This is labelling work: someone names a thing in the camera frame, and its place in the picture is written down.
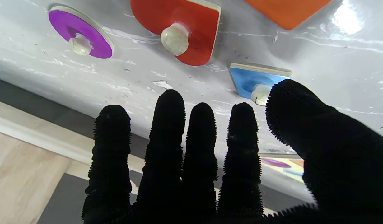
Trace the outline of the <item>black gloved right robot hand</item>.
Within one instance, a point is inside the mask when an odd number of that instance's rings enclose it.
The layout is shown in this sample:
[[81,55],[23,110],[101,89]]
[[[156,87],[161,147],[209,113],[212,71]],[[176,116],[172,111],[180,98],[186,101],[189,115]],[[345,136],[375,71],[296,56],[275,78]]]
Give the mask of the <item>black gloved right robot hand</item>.
[[95,121],[85,224],[383,224],[383,136],[323,103],[300,83],[275,84],[265,109],[271,133],[304,159],[315,203],[263,213],[258,125],[248,103],[231,110],[217,198],[217,127],[206,103],[185,106],[175,90],[157,100],[136,202],[130,204],[130,116],[104,107]]

